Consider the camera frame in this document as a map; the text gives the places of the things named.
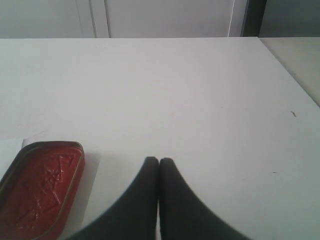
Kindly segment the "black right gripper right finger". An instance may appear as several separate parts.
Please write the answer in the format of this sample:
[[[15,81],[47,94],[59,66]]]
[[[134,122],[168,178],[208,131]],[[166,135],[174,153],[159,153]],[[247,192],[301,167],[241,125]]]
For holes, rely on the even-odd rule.
[[[247,240],[192,191],[171,158],[158,169],[160,235],[163,240]]]

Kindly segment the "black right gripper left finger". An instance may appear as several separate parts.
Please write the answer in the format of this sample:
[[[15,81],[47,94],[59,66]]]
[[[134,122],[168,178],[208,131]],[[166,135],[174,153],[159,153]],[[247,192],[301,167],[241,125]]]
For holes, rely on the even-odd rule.
[[[120,198],[70,240],[154,240],[158,214],[159,160],[145,158]]]

